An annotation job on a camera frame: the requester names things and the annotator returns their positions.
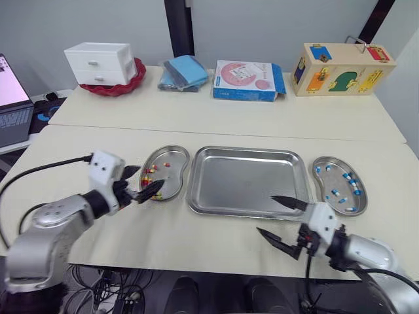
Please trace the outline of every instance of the laptop screen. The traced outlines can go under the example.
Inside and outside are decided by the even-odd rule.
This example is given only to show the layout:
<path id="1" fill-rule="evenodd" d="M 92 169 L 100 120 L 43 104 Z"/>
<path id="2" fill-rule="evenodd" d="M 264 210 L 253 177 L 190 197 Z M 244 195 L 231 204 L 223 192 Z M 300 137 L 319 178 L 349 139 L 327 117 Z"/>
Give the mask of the laptop screen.
<path id="1" fill-rule="evenodd" d="M 0 54 L 0 108 L 22 101 L 29 101 L 29 97 L 14 75 L 4 55 Z"/>

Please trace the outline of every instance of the folded towel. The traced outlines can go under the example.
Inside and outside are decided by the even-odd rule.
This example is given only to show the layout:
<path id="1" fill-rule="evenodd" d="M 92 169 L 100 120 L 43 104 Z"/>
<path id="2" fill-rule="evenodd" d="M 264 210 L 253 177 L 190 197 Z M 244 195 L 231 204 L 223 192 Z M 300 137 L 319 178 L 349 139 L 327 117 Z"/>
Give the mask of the folded towel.
<path id="1" fill-rule="evenodd" d="M 174 84 L 182 89 L 203 84 L 208 80 L 204 67 L 193 56 L 181 56 L 163 63 Z"/>
<path id="2" fill-rule="evenodd" d="M 160 90 L 173 90 L 175 92 L 176 91 L 177 92 L 197 92 L 199 91 L 200 85 L 192 85 L 192 86 L 189 86 L 180 90 L 179 88 L 176 87 L 169 72 L 167 72 L 167 70 L 164 70 L 162 78 L 160 79 L 160 83 L 158 83 L 157 87 Z"/>

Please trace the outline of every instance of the wooden toy box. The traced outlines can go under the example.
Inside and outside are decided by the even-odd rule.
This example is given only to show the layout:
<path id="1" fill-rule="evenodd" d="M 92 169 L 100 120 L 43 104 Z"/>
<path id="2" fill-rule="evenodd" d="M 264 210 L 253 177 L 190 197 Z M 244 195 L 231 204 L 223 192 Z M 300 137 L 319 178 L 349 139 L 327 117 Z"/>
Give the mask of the wooden toy box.
<path id="1" fill-rule="evenodd" d="M 369 95 L 396 66 L 382 46 L 304 44 L 292 72 L 297 96 Z"/>

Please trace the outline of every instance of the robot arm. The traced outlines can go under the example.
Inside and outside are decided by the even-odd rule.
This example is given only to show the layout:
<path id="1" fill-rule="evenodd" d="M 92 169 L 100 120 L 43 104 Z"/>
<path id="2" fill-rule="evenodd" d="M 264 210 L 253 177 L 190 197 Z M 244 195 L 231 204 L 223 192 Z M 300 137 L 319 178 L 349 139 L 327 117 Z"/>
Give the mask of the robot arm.
<path id="1" fill-rule="evenodd" d="M 124 160 L 117 156 L 95 152 L 89 170 L 92 190 L 46 204 L 37 210 L 29 229 L 9 250 L 5 280 L 7 295 L 0 313 L 18 313 L 18 304 L 25 304 L 28 300 L 33 303 L 37 298 L 47 303 L 42 298 L 48 293 L 54 295 L 54 291 L 62 298 L 63 276 L 74 242 L 93 225 L 95 219 L 115 214 L 132 200 L 144 202 L 164 184 L 163 180 L 155 181 L 141 192 L 129 190 L 124 180 L 129 175 L 124 174 L 124 170 L 134 174 L 139 168 L 124 166 Z"/>
<path id="2" fill-rule="evenodd" d="M 335 212 L 327 203 L 305 203 L 294 198 L 273 196 L 282 205 L 304 211 L 297 245 L 286 245 L 281 238 L 259 229 L 276 248 L 299 259 L 303 248 L 311 256 L 327 256 L 329 264 L 339 271 L 352 270 L 369 285 L 370 291 L 380 298 L 392 314 L 418 314 L 419 294 L 410 285 L 383 273 L 367 273 L 365 269 L 388 270 L 406 278 L 394 251 L 384 242 L 358 235 L 346 235 L 345 226 L 339 229 Z"/>

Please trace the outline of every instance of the gray wall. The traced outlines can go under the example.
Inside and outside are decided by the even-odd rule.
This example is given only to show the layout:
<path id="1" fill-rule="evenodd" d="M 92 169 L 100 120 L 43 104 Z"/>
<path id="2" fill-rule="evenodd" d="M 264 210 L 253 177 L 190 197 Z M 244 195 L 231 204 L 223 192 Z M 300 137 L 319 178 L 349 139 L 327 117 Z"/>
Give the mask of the gray wall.
<path id="1" fill-rule="evenodd" d="M 63 50 L 130 43 L 149 65 L 172 58 L 163 0 L 0 0 L 0 52 L 29 95 L 74 88 Z"/>
<path id="2" fill-rule="evenodd" d="M 397 61 L 375 94 L 419 157 L 419 2 L 396 0 L 373 42 Z"/>
<path id="3" fill-rule="evenodd" d="M 376 0 L 193 0 L 196 57 L 265 61 L 290 72 L 303 43 L 343 43 L 358 36 Z"/>

